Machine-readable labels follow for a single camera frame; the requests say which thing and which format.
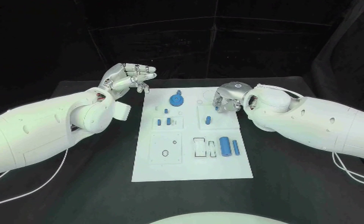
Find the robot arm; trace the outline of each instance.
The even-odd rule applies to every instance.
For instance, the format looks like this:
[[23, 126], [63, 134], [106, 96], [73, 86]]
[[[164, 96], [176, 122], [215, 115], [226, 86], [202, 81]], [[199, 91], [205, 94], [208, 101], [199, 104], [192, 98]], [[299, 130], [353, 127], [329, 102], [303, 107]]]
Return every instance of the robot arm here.
[[254, 125], [299, 143], [364, 158], [364, 112], [274, 87], [231, 82], [215, 94], [216, 111], [238, 111]]
[[130, 106], [117, 102], [130, 87], [148, 93], [143, 83], [156, 69], [117, 64], [98, 87], [31, 103], [0, 115], [0, 173], [34, 164], [106, 128], [111, 119], [125, 120]]

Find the white board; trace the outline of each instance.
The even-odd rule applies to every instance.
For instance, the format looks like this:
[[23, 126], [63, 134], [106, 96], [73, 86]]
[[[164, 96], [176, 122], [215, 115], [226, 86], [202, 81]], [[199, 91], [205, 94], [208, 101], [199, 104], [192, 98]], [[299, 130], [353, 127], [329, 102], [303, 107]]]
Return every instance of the white board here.
[[[169, 97], [177, 90], [184, 102], [173, 107]], [[144, 96], [131, 182], [252, 178], [236, 115], [216, 113], [212, 107], [215, 91], [216, 87], [150, 89]], [[221, 155], [221, 137], [229, 138], [229, 157]], [[236, 140], [238, 156], [232, 140]]]

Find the table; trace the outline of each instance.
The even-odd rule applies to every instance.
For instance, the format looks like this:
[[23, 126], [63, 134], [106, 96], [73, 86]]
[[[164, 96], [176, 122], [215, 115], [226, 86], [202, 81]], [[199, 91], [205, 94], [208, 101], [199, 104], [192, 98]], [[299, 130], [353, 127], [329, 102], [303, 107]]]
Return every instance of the table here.
[[[150, 80], [150, 88], [219, 86], [229, 81], [275, 85], [304, 96], [313, 93], [300, 77]], [[60, 82], [53, 97], [83, 91], [91, 82]], [[254, 178], [131, 183], [143, 94], [130, 90], [119, 101], [131, 106], [127, 121], [70, 149], [50, 183], [31, 195], [0, 205], [2, 223], [145, 224], [192, 212], [248, 213], [287, 223], [362, 223], [364, 185], [330, 160], [330, 153], [261, 131], [236, 113]], [[356, 157], [346, 167], [364, 174]], [[63, 153], [13, 170], [0, 180], [0, 199], [17, 196], [52, 176]]]

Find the small blue part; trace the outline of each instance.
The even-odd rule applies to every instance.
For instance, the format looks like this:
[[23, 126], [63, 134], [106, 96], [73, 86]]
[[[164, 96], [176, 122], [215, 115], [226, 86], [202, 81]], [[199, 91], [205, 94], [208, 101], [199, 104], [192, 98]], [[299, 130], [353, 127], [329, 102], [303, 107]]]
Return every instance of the small blue part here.
[[232, 140], [232, 146], [234, 146], [235, 155], [238, 156], [239, 152], [238, 152], [238, 147], [236, 147], [236, 140]]
[[229, 139], [226, 137], [219, 138], [219, 148], [222, 157], [231, 156], [231, 147], [229, 147]]
[[210, 116], [206, 117], [206, 125], [210, 123]]
[[183, 97], [180, 90], [177, 90], [176, 94], [170, 96], [169, 103], [173, 107], [179, 107], [183, 104]]

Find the oval hole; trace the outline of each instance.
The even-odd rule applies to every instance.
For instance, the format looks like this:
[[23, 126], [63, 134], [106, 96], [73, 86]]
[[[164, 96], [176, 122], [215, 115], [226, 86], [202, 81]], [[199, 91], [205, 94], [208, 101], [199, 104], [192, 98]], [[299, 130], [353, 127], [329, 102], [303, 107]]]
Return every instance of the oval hole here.
[[23, 131], [28, 134], [28, 129], [26, 125], [23, 126]]
[[57, 115], [54, 115], [54, 120], [57, 123], [60, 122]]

